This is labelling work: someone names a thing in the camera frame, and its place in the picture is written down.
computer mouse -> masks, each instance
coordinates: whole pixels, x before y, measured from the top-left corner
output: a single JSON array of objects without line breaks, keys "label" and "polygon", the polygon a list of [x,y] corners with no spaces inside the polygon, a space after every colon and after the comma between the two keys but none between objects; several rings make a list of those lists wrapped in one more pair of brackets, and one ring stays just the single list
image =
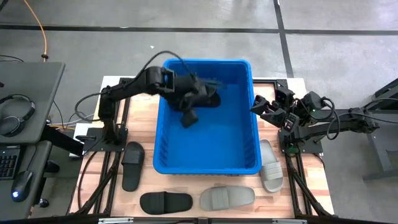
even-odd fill
[{"label": "computer mouse", "polygon": [[23,202],[30,191],[33,173],[29,170],[18,173],[12,183],[11,198],[15,202]]}]

keyboard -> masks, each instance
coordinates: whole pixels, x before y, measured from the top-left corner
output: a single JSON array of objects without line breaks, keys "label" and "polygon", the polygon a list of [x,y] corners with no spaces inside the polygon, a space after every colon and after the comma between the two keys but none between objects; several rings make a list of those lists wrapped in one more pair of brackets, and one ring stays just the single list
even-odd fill
[{"label": "keyboard", "polygon": [[21,146],[0,146],[0,180],[12,180],[20,165]]}]

table leg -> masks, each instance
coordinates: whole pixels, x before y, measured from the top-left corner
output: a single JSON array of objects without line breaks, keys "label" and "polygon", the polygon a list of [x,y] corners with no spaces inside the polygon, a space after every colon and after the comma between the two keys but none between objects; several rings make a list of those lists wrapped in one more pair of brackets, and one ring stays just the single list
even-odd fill
[{"label": "table leg", "polygon": [[42,133],[41,140],[48,140],[54,146],[61,147],[62,149],[73,153],[76,156],[82,156],[83,154],[83,144],[74,140],[73,138],[62,134],[55,128],[45,125]]}]

black slipper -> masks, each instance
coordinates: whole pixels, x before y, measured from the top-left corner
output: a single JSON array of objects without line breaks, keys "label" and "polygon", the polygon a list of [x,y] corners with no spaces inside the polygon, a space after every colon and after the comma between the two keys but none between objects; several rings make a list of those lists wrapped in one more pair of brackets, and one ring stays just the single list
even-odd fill
[{"label": "black slipper", "polygon": [[144,163],[144,148],[138,142],[129,142],[122,159],[123,181],[122,188],[127,192],[135,191],[141,178]]},{"label": "black slipper", "polygon": [[184,212],[192,208],[192,197],[182,193],[150,192],[141,196],[139,204],[149,215]]}]

gray slipper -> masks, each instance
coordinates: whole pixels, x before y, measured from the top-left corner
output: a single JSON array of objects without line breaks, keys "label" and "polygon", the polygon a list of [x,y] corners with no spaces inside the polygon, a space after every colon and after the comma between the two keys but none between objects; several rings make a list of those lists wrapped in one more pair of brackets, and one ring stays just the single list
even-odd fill
[{"label": "gray slipper", "polygon": [[284,175],[282,173],[280,162],[276,159],[268,140],[260,140],[260,150],[262,161],[260,177],[262,186],[270,193],[277,192],[282,188],[284,183]]},{"label": "gray slipper", "polygon": [[224,210],[253,202],[254,191],[250,187],[212,187],[200,195],[200,207],[206,211]]}]

